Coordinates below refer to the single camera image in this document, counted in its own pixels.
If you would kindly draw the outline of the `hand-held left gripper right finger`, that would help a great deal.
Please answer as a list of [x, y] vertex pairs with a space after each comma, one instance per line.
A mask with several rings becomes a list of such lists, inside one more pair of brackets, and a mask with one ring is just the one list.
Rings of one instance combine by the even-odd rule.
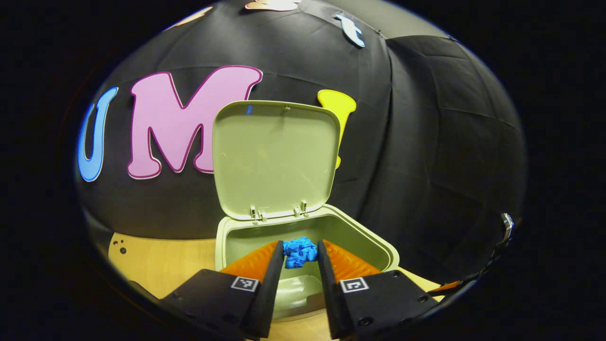
[[402, 341], [399, 332], [426, 319], [439, 302], [400, 270], [362, 276], [363, 261], [318, 242], [318, 265], [332, 339]]

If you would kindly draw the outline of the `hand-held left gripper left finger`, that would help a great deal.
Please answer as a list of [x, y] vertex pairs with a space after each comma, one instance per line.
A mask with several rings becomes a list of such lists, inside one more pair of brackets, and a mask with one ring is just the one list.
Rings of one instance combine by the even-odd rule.
[[284, 263], [277, 240], [222, 270], [203, 269], [159, 300], [204, 341], [267, 338]]

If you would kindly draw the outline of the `blue paper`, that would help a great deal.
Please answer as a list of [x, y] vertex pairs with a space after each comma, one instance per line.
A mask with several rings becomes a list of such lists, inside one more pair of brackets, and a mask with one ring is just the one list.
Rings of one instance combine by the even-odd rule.
[[307, 262], [316, 262], [318, 259], [317, 246], [307, 237], [283, 242], [282, 250], [285, 269], [300, 269]]

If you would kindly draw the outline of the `pale green desktop garbage bin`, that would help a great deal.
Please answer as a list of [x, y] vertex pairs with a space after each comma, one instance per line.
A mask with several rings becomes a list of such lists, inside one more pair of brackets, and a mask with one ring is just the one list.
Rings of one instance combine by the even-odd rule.
[[214, 121], [214, 180], [225, 217], [218, 224], [221, 270], [273, 242], [325, 239], [385, 272], [396, 249], [327, 204], [339, 152], [340, 122], [331, 111], [279, 101], [236, 101]]

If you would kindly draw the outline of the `wooden desktop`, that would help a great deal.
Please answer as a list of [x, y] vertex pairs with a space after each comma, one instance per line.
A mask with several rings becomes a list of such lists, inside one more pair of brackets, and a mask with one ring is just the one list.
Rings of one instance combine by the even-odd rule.
[[[214, 239], [171, 240], [114, 233], [108, 258], [127, 280], [138, 283], [150, 295], [161, 299], [200, 270], [219, 271], [222, 266], [215, 263], [215, 245]], [[439, 298], [444, 296], [433, 294], [433, 289], [440, 286], [437, 283], [401, 268], [389, 270], [400, 270], [439, 303]], [[319, 295], [312, 297], [313, 301], [325, 302], [321, 278], [320, 290]], [[340, 340], [331, 338], [325, 307], [311, 313], [272, 319], [268, 339], [259, 341]]]

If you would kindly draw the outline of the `silver metal clip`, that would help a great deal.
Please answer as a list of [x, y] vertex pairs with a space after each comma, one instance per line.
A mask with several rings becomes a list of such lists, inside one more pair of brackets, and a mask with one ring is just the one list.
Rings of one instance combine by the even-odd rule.
[[502, 242], [507, 242], [509, 241], [510, 237], [511, 237], [511, 233], [514, 227], [514, 222], [513, 219], [511, 218], [511, 215], [507, 214], [506, 212], [502, 212], [502, 214], [500, 214], [501, 220], [503, 222], [503, 227], [504, 227], [504, 237]]

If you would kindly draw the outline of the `black backdrop cloth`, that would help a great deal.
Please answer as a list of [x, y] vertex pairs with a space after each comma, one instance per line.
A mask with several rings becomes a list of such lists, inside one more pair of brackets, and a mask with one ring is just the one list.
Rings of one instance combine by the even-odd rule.
[[[517, 222], [527, 152], [517, 110], [485, 63], [418, 15], [381, 0], [295, 1], [290, 11], [217, 0], [139, 47], [110, 73], [74, 162], [92, 230], [213, 238], [225, 213], [211, 159], [218, 95], [318, 105], [355, 100], [328, 199], [432, 281], [476, 272]], [[212, 95], [211, 80], [236, 75]]]

